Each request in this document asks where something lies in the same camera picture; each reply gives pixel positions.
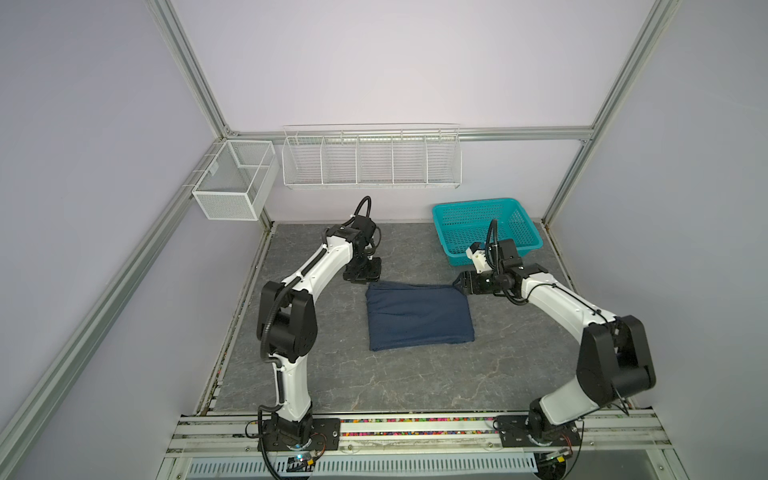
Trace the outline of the dark blue denim trousers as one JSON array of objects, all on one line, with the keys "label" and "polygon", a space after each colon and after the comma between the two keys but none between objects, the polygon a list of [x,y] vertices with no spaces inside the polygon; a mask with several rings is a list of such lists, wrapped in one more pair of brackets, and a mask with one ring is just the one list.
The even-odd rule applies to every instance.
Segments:
[{"label": "dark blue denim trousers", "polygon": [[475,340],[467,297],[453,286],[374,283],[366,308],[372,351]]}]

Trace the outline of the teal plastic basket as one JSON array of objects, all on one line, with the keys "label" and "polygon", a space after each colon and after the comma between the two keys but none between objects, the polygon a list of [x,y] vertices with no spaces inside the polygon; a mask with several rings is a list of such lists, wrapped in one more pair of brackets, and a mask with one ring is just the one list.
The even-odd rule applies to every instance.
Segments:
[{"label": "teal plastic basket", "polygon": [[512,198],[438,204],[432,208],[438,239],[453,267],[471,264],[467,248],[483,243],[492,220],[498,221],[500,240],[512,239],[520,256],[543,246],[538,230],[522,205]]}]

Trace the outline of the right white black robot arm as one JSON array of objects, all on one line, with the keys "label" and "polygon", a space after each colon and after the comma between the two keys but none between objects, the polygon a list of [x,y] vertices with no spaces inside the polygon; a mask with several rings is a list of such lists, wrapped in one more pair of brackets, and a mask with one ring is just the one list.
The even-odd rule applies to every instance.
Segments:
[{"label": "right white black robot arm", "polygon": [[542,266],[526,264],[513,240],[499,238],[497,220],[490,222],[485,241],[473,243],[466,255],[474,268],[454,282],[463,294],[533,305],[579,343],[574,377],[530,404],[522,429],[532,443],[549,445],[576,420],[656,385],[643,323],[597,307]]}]

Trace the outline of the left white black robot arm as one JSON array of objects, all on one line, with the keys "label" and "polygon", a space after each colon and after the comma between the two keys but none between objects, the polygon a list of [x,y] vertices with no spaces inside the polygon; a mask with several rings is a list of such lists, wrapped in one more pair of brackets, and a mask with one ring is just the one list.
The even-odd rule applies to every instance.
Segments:
[{"label": "left white black robot arm", "polygon": [[375,255],[380,229],[371,218],[372,199],[363,197],[351,217],[328,227],[320,247],[283,280],[267,282],[260,294],[259,354],[272,367],[276,402],[260,410],[270,414],[259,430],[304,447],[313,434],[307,356],[318,335],[316,303],[338,274],[355,284],[380,279],[382,262]]}]

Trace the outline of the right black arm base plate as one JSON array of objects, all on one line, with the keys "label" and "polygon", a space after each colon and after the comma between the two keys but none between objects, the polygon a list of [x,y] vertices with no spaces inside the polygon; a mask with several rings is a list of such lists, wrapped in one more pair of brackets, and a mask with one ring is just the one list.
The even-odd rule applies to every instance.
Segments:
[{"label": "right black arm base plate", "polygon": [[531,421],[527,414],[509,414],[497,416],[492,426],[505,448],[573,448],[582,444],[580,429],[574,422],[552,426],[546,419]]}]

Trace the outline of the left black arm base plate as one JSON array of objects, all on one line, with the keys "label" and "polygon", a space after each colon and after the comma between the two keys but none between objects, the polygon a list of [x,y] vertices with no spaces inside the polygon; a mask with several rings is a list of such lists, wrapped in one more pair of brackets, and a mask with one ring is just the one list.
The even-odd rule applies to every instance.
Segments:
[{"label": "left black arm base plate", "polygon": [[315,418],[292,422],[281,417],[263,422],[260,440],[268,451],[335,451],[341,439],[341,419]]}]

